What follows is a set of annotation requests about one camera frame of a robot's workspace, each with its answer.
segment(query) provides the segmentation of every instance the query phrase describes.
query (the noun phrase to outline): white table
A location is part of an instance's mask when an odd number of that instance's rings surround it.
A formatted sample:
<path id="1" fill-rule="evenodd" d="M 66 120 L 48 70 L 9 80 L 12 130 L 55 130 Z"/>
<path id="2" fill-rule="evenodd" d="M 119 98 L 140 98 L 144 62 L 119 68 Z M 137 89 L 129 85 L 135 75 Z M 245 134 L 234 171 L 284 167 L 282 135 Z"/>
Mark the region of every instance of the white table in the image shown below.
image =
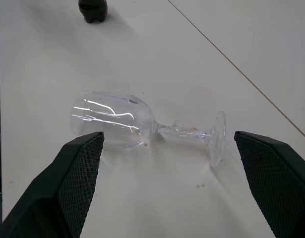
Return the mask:
<path id="1" fill-rule="evenodd" d="M 170 0 L 305 134 L 305 0 Z"/>
<path id="2" fill-rule="evenodd" d="M 223 110 L 225 161 L 156 136 L 147 147 L 103 151 L 81 237 L 273 237 L 233 141 L 235 130 L 289 143 L 305 138 L 164 0 L 110 0 L 87 24 L 71 0 L 0 1 L 3 216 L 73 139 L 80 91 L 123 90 L 156 119 L 207 128 Z"/>

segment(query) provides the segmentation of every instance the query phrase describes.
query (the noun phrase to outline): black mesh texture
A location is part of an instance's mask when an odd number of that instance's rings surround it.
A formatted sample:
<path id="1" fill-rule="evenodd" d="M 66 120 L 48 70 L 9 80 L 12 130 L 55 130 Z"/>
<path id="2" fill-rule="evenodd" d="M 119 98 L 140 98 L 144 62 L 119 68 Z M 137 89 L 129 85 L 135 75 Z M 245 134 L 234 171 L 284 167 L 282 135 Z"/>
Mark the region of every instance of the black mesh texture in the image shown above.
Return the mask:
<path id="1" fill-rule="evenodd" d="M 305 186 L 269 145 L 236 137 L 253 197 L 277 238 L 292 237 L 305 210 Z"/>
<path id="2" fill-rule="evenodd" d="M 73 238 L 80 236 L 93 198 L 101 150 L 101 138 L 83 146 L 57 193 Z"/>

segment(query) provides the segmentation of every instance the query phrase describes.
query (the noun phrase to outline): wine glass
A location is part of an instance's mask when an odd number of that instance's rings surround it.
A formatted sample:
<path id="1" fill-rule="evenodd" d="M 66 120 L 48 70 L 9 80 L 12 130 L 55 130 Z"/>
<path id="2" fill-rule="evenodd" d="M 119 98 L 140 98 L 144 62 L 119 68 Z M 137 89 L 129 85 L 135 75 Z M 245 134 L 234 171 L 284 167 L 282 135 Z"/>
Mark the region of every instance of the wine glass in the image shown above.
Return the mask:
<path id="1" fill-rule="evenodd" d="M 71 130 L 76 135 L 103 131 L 104 145 L 114 148 L 141 145 L 155 133 L 194 139 L 208 146 L 210 165 L 216 167 L 224 148 L 226 119 L 219 112 L 207 131 L 180 127 L 177 122 L 166 126 L 156 122 L 150 108 L 135 96 L 83 92 L 72 108 Z"/>

